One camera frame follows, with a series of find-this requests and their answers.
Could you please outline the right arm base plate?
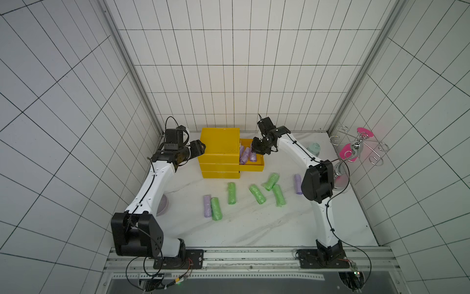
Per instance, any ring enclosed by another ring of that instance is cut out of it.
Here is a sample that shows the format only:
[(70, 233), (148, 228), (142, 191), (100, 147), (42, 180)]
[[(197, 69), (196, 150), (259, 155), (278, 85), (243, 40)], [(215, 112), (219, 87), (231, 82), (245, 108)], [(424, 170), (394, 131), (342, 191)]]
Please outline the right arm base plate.
[(295, 257), (300, 263), (302, 269), (308, 270), (345, 270), (350, 264), (345, 261), (345, 252), (338, 251), (334, 255), (329, 256), (322, 250), (318, 249), (299, 249), (295, 253)]

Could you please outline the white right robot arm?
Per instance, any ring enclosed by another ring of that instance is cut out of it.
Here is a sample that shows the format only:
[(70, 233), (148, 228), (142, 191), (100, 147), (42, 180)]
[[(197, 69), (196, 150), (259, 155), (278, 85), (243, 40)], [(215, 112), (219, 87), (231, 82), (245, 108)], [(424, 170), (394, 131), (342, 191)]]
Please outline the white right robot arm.
[(330, 202), (335, 197), (335, 180), (344, 175), (347, 166), (339, 159), (321, 160), (307, 151), (285, 126), (273, 125), (270, 118), (262, 118), (257, 122), (261, 137), (252, 141), (252, 150), (260, 155), (283, 151), (295, 163), (305, 167), (301, 182), (303, 196), (311, 201), (314, 208), (315, 224), (317, 225), (317, 257), (316, 260), (326, 266), (334, 259), (344, 255), (343, 244), (335, 235), (333, 218), (329, 216)]

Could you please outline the yellow drawer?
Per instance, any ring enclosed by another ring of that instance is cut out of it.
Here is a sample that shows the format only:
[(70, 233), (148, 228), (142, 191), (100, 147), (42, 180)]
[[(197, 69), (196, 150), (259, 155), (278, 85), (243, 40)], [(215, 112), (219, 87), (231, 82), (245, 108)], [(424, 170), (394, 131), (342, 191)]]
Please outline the yellow drawer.
[[(251, 147), (252, 146), (252, 139), (248, 138), (241, 138), (240, 142), (241, 145), (244, 146), (245, 148)], [(251, 162), (248, 160), (248, 162), (244, 165), (240, 164), (239, 165), (239, 170), (241, 172), (262, 172), (264, 170), (264, 156), (257, 154), (257, 161), (256, 162)]]

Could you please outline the purple bag roll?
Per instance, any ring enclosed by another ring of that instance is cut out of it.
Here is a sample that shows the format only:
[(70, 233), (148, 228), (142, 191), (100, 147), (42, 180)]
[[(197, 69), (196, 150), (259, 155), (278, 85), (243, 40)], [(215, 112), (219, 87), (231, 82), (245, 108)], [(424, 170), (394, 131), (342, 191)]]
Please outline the purple bag roll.
[(210, 195), (203, 196), (204, 216), (206, 218), (211, 218), (212, 217), (211, 199), (212, 199), (212, 197)]
[(245, 150), (245, 147), (243, 145), (240, 146), (240, 149), (239, 149), (239, 160), (242, 159), (242, 155), (244, 153), (244, 150)]
[(250, 162), (257, 162), (257, 154), (254, 152), (250, 153)]
[(245, 165), (248, 163), (248, 161), (250, 160), (250, 157), (251, 157), (251, 148), (250, 147), (246, 147), (244, 148), (242, 154), (241, 154), (241, 157), (240, 157), (240, 164), (241, 165)]
[(294, 188), (297, 193), (297, 195), (302, 195), (302, 177), (300, 174), (295, 174), (294, 175)]

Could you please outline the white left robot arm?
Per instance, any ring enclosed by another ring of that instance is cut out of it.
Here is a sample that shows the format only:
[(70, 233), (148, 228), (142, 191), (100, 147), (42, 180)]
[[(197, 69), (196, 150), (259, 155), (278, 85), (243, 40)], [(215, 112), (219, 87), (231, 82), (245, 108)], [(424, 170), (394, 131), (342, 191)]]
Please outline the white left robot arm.
[(202, 156), (206, 146), (200, 140), (188, 145), (163, 143), (150, 158), (149, 173), (137, 196), (121, 213), (111, 218), (115, 250), (119, 256), (182, 258), (184, 242), (166, 238), (157, 223), (157, 211), (166, 185), (177, 168), (191, 159)]

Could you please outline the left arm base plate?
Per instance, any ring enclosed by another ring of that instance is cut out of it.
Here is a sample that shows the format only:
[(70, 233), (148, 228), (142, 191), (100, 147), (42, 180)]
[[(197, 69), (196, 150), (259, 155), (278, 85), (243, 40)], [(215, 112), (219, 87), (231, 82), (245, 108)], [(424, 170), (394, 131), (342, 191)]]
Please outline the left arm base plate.
[(185, 249), (177, 257), (158, 257), (154, 260), (155, 270), (199, 270), (203, 268), (204, 250)]

